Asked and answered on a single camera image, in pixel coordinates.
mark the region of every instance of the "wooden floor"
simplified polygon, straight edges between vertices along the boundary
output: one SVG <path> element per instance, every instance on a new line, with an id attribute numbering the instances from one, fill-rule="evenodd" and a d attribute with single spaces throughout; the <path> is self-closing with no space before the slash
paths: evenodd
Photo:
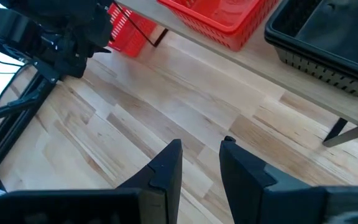
<path id="1" fill-rule="evenodd" d="M 179 223 L 232 223 L 219 171 L 224 136 L 309 184 L 358 185 L 358 140 L 321 145 L 337 119 L 170 32 L 135 60 L 96 54 L 82 79 L 59 83 L 0 165 L 0 178 L 8 190 L 111 189 L 180 138 Z"/>

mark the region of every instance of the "black basket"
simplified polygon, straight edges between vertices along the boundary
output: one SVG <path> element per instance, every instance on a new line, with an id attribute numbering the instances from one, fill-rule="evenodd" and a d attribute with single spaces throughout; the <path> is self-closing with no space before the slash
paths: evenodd
<path id="1" fill-rule="evenodd" d="M 338 49 L 341 50 L 346 46 L 335 46 L 330 52 L 319 45 L 305 41 L 305 37 L 302 36 L 306 25 L 316 18 L 315 11 L 318 7 L 324 4 L 324 7 L 335 9 L 335 5 L 330 1 L 338 2 L 338 0 L 284 0 L 266 23 L 265 39 L 275 46 L 282 62 L 358 96 L 358 56 L 350 55 L 345 58 L 336 53 Z"/>

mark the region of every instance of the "red plastic basket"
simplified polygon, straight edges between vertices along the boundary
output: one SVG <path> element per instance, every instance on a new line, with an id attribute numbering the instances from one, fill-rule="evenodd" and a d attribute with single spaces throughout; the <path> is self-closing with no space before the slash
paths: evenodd
<path id="1" fill-rule="evenodd" d="M 140 15 L 122 7 L 127 17 L 148 37 L 157 26 L 156 23 L 141 17 Z M 111 15 L 113 29 L 111 35 L 114 41 L 109 42 L 109 47 L 122 52 L 130 57 L 136 57 L 146 43 L 144 36 L 134 27 L 126 16 L 112 4 L 108 13 Z"/>
<path id="2" fill-rule="evenodd" d="M 157 0 L 192 29 L 238 51 L 278 0 Z"/>

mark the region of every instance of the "wooden table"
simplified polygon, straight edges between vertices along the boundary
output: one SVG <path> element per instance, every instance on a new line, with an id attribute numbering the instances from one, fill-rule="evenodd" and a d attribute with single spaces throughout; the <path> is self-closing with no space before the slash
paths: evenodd
<path id="1" fill-rule="evenodd" d="M 278 59 L 274 48 L 264 40 L 264 25 L 267 18 L 240 52 L 232 52 L 188 28 L 168 8 L 155 0 L 117 0 L 117 2 L 358 125 L 358 98 L 291 68 Z"/>

